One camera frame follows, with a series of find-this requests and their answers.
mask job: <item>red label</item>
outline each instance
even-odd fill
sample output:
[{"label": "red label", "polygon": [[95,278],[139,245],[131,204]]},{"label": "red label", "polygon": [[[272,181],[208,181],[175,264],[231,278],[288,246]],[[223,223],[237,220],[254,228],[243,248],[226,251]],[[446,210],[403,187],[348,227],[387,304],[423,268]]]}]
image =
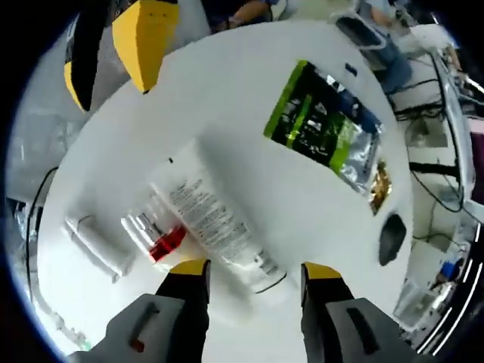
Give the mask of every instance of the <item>red label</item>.
[{"label": "red label", "polygon": [[151,257],[153,257],[155,262],[160,261],[164,256],[182,244],[186,234],[187,230],[182,225],[173,228],[168,234],[165,234],[157,240],[150,250]]}]

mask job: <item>white tube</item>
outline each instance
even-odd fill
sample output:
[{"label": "white tube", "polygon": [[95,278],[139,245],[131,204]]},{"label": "white tube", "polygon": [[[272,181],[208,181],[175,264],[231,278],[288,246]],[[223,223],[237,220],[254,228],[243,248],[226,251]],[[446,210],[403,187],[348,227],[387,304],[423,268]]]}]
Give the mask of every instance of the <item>white tube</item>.
[{"label": "white tube", "polygon": [[157,170],[152,186],[202,247],[253,293],[285,293],[290,288],[287,273],[258,245],[258,238],[227,204],[214,180],[202,160],[200,145],[192,141]]},{"label": "white tube", "polygon": [[111,271],[113,282],[128,273],[133,256],[107,242],[95,230],[92,220],[94,217],[86,215],[79,218],[74,213],[67,214],[65,224],[72,231],[71,239],[94,265],[103,271]]}]

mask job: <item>green snack bag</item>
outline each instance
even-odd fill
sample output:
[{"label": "green snack bag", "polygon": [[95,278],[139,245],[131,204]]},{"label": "green snack bag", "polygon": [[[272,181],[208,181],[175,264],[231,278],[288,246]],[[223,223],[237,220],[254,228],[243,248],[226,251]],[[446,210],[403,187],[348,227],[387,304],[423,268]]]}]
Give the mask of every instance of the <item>green snack bag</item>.
[{"label": "green snack bag", "polygon": [[365,132],[341,110],[337,89],[305,60],[296,65],[264,136],[333,170],[368,196],[380,133]]}]

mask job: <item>small bottle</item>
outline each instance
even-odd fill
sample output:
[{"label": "small bottle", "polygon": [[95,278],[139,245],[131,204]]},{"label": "small bottle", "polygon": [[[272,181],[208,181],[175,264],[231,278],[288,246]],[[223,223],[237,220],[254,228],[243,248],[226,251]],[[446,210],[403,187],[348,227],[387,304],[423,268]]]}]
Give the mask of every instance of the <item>small bottle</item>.
[{"label": "small bottle", "polygon": [[203,255],[182,222],[152,189],[142,194],[138,205],[121,218],[121,224],[162,271]]}]

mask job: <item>blue object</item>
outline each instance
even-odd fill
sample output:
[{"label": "blue object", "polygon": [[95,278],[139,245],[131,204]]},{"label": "blue object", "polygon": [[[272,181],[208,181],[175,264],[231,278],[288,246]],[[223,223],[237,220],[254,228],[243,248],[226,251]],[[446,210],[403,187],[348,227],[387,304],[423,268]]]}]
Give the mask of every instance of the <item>blue object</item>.
[{"label": "blue object", "polygon": [[454,263],[445,261],[444,264],[442,265],[442,269],[440,270],[440,273],[444,275],[447,278],[447,280],[450,280],[452,276],[452,272],[454,272],[454,269],[455,269]]},{"label": "blue object", "polygon": [[377,127],[381,125],[381,121],[349,91],[341,91],[338,95],[340,96],[341,112],[355,124],[360,125],[365,132],[376,134],[378,131]]},{"label": "blue object", "polygon": [[385,70],[380,71],[381,77],[379,79],[383,92],[397,92],[411,78],[412,70],[408,59],[400,52],[390,37],[386,37],[386,47],[376,50],[375,53],[386,67]]},{"label": "blue object", "polygon": [[354,68],[351,64],[349,63],[345,63],[345,68],[348,72],[350,72],[353,76],[357,76],[358,75],[358,71],[356,70],[356,68]]}]

